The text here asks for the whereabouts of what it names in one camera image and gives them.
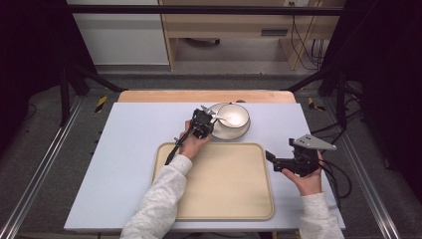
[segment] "beige tray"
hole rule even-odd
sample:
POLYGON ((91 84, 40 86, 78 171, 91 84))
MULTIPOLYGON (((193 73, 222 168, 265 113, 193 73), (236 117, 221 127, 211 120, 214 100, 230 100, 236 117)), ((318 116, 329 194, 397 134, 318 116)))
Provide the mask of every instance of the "beige tray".
MULTIPOLYGON (((154 175, 174 142, 158 148, 154 175)), ((274 204, 265 151, 256 143, 210 142, 193 160, 176 219, 268 219, 274 204)))

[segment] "long sleeve shirt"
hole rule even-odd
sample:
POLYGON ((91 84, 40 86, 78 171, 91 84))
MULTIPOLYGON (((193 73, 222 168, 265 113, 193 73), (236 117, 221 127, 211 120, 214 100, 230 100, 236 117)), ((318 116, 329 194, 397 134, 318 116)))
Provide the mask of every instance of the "long sleeve shirt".
MULTIPOLYGON (((177 214, 177 203, 184 193, 189 158, 178 154, 157 173, 135 214, 123 227, 121 239, 162 238, 177 214)), ((323 193, 302 197, 305 214, 301 219, 302 238, 343 238, 337 218, 329 213, 323 193)))

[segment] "yellow and black tape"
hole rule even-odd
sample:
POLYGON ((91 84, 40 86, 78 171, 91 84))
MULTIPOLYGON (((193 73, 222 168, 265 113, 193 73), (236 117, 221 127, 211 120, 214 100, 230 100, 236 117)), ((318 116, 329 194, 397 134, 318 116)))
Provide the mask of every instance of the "yellow and black tape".
POLYGON ((106 97, 101 97, 96 107, 96 113, 100 113, 106 103, 106 97))
POLYGON ((320 111, 320 112, 325 112, 325 107, 317 107, 314 104, 314 100, 312 98, 308 98, 308 107, 310 109, 314 109, 314 110, 317 110, 317 111, 320 111))

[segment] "white tabletop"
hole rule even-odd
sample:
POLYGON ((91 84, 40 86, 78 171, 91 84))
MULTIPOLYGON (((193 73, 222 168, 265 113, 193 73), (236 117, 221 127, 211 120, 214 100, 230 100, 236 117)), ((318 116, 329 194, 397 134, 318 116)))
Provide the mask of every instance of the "white tabletop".
MULTIPOLYGON (((65 225, 75 231, 118 231, 132 216, 148 189, 155 154, 164 142, 184 131, 201 105, 217 103, 115 103, 105 124, 83 184, 65 225)), ((251 126, 242 137, 230 141, 255 142, 276 157, 293 158, 289 138, 310 133, 299 104, 242 104, 251 126)), ((213 141, 224 141, 212 138, 213 141)), ((274 231, 297 229, 303 206, 292 182, 273 171, 268 162, 275 212, 268 220, 176 221, 173 231, 274 231)), ((328 181, 322 187, 331 213, 344 228, 328 181)))

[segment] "person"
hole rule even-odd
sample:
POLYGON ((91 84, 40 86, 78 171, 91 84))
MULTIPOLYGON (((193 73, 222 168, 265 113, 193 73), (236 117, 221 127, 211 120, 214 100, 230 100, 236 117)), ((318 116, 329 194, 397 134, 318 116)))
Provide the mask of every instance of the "person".
MULTIPOLYGON (((185 122, 187 132, 190 121, 185 122)), ((200 148, 210 140, 210 135, 198 139, 188 136, 179 154, 175 155, 168 165, 164 165, 157 173, 149 190, 139 203, 134 215, 124 225, 121 239, 163 238, 176 219, 177 203, 184 193, 186 173, 192 167, 192 161, 200 148)), ((320 169, 305 177, 298 177, 287 169, 284 174, 298 188, 304 203, 305 214, 301 218, 301 238, 343 238, 336 216, 329 213, 321 186, 320 169)), ((190 234, 183 236, 167 235, 167 238, 243 238, 259 239, 258 233, 213 233, 190 234)))

